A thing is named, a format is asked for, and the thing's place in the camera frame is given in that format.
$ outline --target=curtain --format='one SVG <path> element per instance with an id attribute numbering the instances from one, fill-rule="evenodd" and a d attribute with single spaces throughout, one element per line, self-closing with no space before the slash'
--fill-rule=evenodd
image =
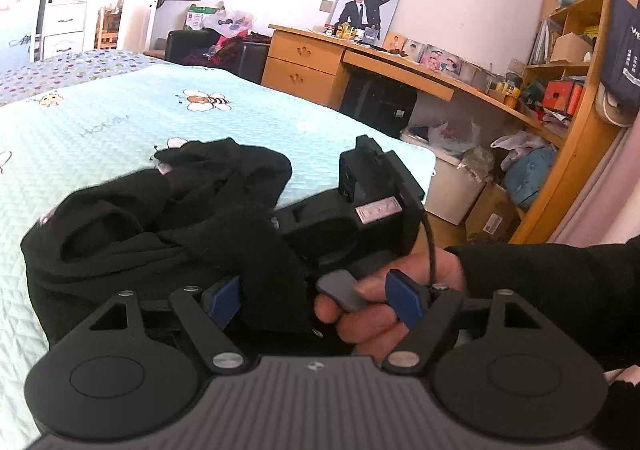
<path id="1" fill-rule="evenodd" d="M 548 242 L 579 248 L 640 235 L 640 120 L 623 129 Z"/>

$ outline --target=white label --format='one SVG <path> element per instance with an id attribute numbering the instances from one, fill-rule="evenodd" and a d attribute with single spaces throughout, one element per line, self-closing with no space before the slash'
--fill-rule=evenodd
<path id="1" fill-rule="evenodd" d="M 362 221 L 362 224 L 373 223 L 384 217 L 397 214 L 402 211 L 402 207 L 398 203 L 395 197 L 388 197 L 382 199 L 382 201 L 376 201 L 368 205 L 359 206 L 356 208 L 358 217 Z"/>
<path id="2" fill-rule="evenodd" d="M 489 217 L 489 220 L 484 225 L 482 231 L 487 232 L 489 235 L 493 235 L 501 222 L 502 217 L 500 217 L 500 215 L 491 214 L 491 217 Z"/>

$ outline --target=light blue quilt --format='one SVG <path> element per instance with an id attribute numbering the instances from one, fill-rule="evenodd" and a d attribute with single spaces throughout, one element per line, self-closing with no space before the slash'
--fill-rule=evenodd
<path id="1" fill-rule="evenodd" d="M 285 154 L 293 166 L 279 203 L 286 205 L 335 187 L 338 156 L 362 134 L 395 150 L 428 190 L 429 150 L 221 70 L 158 64 L 0 107 L 0 448 L 23 448 L 38 435 L 22 385 L 47 344 L 20 241 L 39 217 L 78 188 L 152 166 L 154 146 L 171 138 L 232 137 Z"/>

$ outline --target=human hand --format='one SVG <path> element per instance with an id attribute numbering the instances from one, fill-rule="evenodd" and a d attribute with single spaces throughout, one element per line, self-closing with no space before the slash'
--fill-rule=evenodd
<path id="1" fill-rule="evenodd" d="M 431 280 L 429 275 L 429 254 L 415 253 L 399 258 L 375 274 L 362 279 L 356 285 L 356 292 L 370 302 L 384 302 L 385 278 L 389 270 L 400 270 L 418 284 L 437 282 L 447 284 L 452 289 L 465 289 L 465 277 L 460 260 L 453 253 L 436 250 L 434 280 Z M 318 319 L 325 324 L 337 322 L 338 336 L 348 344 L 355 344 L 358 354 L 373 356 L 377 363 L 381 363 L 409 332 L 407 327 L 398 321 L 394 310 L 383 303 L 375 303 L 355 313 L 345 314 L 331 298 L 319 294 L 314 310 Z"/>

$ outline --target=blue gripper pad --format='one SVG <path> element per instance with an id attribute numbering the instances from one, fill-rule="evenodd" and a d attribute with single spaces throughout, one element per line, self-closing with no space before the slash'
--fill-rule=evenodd
<path id="1" fill-rule="evenodd" d="M 400 270 L 391 270 L 385 280 L 386 301 L 409 329 L 415 326 L 429 307 L 429 291 Z"/>
<path id="2" fill-rule="evenodd" d="M 202 307 L 209 318 L 224 330 L 242 305 L 240 276 L 226 277 L 202 293 Z"/>

